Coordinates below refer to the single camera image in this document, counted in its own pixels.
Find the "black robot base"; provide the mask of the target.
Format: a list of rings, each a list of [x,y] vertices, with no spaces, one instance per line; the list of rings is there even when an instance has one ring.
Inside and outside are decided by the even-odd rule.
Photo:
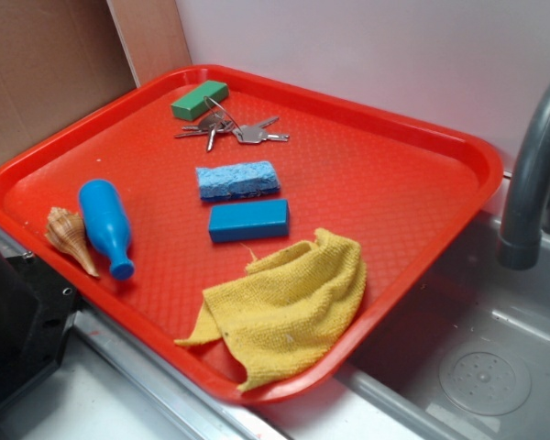
[[[41,258],[0,251],[0,412],[59,368],[78,299]]]

